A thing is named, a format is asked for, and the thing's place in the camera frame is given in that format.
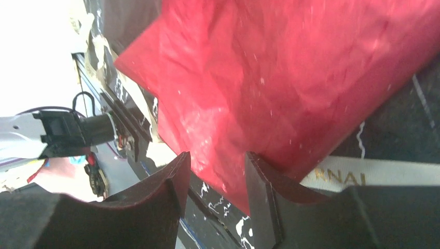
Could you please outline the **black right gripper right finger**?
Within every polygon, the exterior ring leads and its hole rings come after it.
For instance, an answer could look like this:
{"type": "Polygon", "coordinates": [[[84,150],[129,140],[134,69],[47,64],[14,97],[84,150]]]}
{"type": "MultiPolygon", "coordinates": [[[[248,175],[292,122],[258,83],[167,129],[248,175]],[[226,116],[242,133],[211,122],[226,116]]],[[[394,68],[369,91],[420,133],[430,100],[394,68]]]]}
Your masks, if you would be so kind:
{"type": "Polygon", "coordinates": [[[325,196],[245,154],[255,248],[439,248],[439,188],[349,187],[325,196]]]}

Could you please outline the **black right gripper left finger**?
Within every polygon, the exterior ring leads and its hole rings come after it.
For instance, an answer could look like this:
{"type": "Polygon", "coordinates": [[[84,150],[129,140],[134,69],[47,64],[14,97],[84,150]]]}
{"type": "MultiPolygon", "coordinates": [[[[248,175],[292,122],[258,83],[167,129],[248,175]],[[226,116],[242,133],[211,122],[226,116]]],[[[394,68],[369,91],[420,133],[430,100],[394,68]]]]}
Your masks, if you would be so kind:
{"type": "Polygon", "coordinates": [[[183,152],[102,202],[65,194],[1,196],[1,248],[174,248],[191,173],[183,152]]]}

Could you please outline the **beige ribbon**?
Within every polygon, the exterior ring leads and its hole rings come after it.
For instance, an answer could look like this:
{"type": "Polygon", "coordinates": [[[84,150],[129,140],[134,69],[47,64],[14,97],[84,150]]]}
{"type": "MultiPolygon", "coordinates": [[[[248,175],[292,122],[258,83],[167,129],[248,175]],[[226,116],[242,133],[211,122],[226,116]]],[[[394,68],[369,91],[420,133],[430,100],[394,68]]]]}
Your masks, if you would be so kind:
{"type": "Polygon", "coordinates": [[[329,156],[300,184],[331,192],[349,186],[438,186],[439,164],[329,156]]]}

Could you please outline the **maroon wrapping paper sheet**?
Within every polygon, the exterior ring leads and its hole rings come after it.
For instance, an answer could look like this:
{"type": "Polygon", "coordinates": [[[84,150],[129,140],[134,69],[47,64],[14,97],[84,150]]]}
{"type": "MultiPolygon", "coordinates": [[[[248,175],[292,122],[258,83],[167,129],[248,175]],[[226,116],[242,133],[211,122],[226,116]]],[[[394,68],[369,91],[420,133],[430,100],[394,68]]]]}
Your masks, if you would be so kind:
{"type": "Polygon", "coordinates": [[[158,133],[249,212],[244,154],[302,180],[439,52],[439,1],[105,1],[158,133]]]}

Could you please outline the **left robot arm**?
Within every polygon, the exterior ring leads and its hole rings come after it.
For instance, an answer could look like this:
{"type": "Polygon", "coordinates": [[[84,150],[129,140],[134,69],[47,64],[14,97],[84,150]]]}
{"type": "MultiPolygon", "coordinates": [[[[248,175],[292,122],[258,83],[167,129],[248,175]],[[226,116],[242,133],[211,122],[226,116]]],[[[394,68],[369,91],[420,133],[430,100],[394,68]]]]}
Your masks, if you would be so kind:
{"type": "Polygon", "coordinates": [[[1,117],[1,158],[47,159],[87,155],[118,137],[110,114],[80,118],[40,110],[1,117]]]}

